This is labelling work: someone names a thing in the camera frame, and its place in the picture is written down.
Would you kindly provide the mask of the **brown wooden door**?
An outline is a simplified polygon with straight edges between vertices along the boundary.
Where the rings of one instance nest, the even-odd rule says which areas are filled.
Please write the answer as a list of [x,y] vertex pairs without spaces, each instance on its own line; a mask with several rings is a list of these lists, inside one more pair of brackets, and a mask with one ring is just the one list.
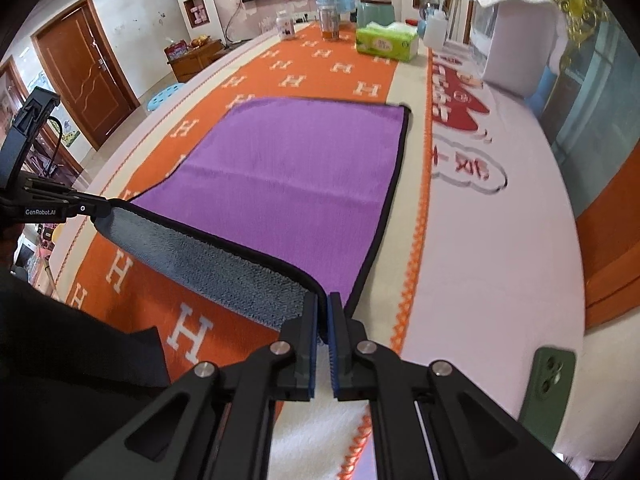
[[140,105],[93,0],[78,0],[30,36],[38,60],[80,132],[98,150]]

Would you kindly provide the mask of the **teal chair back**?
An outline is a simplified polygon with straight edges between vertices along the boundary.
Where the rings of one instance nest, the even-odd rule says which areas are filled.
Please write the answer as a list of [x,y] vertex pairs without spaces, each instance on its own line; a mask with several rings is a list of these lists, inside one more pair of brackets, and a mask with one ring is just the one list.
[[387,26],[395,21],[395,9],[390,1],[360,0],[356,11],[357,27],[363,28],[375,22]]

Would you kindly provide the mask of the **white appliance with cloth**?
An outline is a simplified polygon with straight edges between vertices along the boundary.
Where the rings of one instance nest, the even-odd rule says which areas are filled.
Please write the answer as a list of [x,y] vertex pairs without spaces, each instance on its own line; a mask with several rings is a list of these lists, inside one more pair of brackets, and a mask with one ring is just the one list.
[[529,98],[546,70],[560,72],[568,44],[564,13],[553,0],[469,0],[470,48],[480,78]]

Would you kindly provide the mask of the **blue plastic stool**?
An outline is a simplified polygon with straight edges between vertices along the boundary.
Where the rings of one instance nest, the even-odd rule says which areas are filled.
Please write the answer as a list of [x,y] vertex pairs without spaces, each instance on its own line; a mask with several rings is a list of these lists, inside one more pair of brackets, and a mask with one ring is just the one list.
[[175,84],[171,84],[170,86],[163,88],[163,90],[160,90],[160,92],[157,92],[155,96],[152,96],[148,104],[146,104],[146,110],[149,113],[154,112],[154,110],[157,110],[163,103],[165,103],[171,96],[173,96],[183,86],[184,86],[183,82],[176,82]]

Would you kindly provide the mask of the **low wooden cabinet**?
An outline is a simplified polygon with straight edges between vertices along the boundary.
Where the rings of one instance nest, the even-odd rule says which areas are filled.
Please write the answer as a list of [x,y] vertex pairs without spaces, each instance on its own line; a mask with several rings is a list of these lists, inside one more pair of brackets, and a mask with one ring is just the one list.
[[185,84],[197,74],[205,70],[227,54],[227,49],[221,40],[210,40],[201,47],[191,49],[183,55],[169,61],[176,81]]

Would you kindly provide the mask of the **white printed table cover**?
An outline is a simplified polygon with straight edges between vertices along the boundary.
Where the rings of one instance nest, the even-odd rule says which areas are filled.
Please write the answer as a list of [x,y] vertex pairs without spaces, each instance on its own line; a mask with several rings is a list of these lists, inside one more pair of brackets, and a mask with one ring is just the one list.
[[480,78],[471,51],[433,53],[430,198],[401,355],[446,360],[518,419],[539,347],[585,331],[574,214],[523,100]]

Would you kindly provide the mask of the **glass jar with lid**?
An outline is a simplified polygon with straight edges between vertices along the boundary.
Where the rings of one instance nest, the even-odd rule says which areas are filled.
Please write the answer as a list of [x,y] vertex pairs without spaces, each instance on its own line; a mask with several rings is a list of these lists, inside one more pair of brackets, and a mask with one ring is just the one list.
[[340,39],[341,15],[335,4],[320,4],[318,6],[318,21],[323,40],[337,41]]

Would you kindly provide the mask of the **small white bottle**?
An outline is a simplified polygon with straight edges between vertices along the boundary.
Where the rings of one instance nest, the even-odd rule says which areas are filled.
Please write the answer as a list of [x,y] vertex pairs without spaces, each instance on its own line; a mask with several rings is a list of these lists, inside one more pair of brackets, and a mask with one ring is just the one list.
[[295,23],[292,15],[287,10],[281,10],[277,13],[276,26],[278,37],[281,41],[295,38]]

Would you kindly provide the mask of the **green cased smartphone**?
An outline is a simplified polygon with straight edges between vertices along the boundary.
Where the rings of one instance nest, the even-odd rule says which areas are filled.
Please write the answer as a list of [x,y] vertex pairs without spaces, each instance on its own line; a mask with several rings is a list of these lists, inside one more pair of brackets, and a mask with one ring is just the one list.
[[533,358],[518,422],[551,450],[565,415],[576,366],[576,353],[539,347]]

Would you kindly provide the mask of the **white plastic jug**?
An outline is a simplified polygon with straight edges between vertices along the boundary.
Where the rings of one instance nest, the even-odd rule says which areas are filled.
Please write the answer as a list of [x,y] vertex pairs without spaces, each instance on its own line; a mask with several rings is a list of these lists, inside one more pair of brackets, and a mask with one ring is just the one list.
[[442,50],[445,45],[448,29],[447,15],[443,10],[436,9],[425,20],[423,43],[434,51]]

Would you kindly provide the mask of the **orange H-pattern blanket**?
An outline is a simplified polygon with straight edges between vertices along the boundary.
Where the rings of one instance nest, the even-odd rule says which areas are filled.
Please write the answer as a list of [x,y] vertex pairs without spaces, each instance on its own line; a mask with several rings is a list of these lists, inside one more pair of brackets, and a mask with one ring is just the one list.
[[[160,182],[233,107],[258,98],[339,98],[405,104],[412,122],[390,222],[361,299],[375,333],[398,348],[408,325],[426,233],[426,56],[408,63],[361,54],[345,27],[326,41],[316,25],[291,40],[266,32],[190,80],[122,142],[90,191],[129,200]],[[199,358],[231,364],[274,333],[137,263],[85,218],[66,223],[52,256],[68,304],[124,332],[155,327],[168,374],[178,378]]]

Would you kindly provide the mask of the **green tissue box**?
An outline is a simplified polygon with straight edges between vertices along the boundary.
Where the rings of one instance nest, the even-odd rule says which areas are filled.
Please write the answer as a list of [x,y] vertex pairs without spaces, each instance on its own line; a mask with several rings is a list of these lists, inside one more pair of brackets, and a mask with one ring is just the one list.
[[356,49],[359,53],[410,62],[418,54],[419,35],[416,26],[393,22],[380,25],[375,22],[356,29]]

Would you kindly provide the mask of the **purple and grey towel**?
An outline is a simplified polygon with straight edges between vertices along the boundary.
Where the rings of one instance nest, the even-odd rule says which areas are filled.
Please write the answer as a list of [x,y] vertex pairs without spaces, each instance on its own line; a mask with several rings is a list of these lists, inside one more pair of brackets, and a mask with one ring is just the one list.
[[405,153],[405,105],[262,98],[224,114],[98,232],[165,278],[275,330],[304,299],[356,309]]

